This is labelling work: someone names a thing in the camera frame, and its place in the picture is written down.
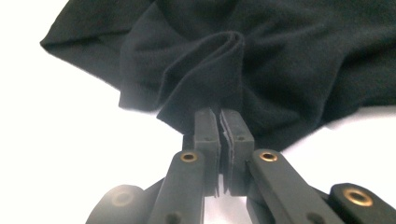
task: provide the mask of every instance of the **pinched fabric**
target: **pinched fabric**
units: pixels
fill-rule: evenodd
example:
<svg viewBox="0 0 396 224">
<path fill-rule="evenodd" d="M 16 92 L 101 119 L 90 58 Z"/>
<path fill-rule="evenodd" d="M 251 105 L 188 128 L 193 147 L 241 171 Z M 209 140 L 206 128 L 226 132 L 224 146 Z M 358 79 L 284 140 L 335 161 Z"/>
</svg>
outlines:
<svg viewBox="0 0 396 224">
<path fill-rule="evenodd" d="M 70 0 L 41 45 L 184 134 L 202 107 L 237 110 L 257 147 L 396 104 L 389 0 Z"/>
</svg>

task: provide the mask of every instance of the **black garment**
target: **black garment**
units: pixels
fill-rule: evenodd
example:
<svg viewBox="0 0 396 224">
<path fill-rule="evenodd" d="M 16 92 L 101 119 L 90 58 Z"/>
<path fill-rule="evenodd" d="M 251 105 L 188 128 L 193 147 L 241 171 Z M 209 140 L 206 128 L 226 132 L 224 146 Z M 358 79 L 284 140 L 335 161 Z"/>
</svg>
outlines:
<svg viewBox="0 0 396 224">
<path fill-rule="evenodd" d="M 259 147 L 396 104 L 395 1 L 70 0 L 41 44 L 182 133 L 238 110 Z"/>
</svg>

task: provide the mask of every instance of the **white background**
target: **white background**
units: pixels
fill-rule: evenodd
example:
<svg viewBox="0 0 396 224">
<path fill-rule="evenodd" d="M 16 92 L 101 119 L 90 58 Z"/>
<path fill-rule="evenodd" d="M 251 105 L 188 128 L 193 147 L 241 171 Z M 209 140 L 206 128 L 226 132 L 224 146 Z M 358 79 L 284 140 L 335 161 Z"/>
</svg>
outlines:
<svg viewBox="0 0 396 224">
<path fill-rule="evenodd" d="M 38 44 L 65 0 L 0 3 L 0 223 L 85 223 L 120 184 L 165 176 L 182 137 L 155 113 Z M 396 106 L 364 108 L 284 152 L 308 184 L 370 189 L 396 207 Z M 243 199 L 205 204 L 205 223 L 249 223 Z"/>
</svg>

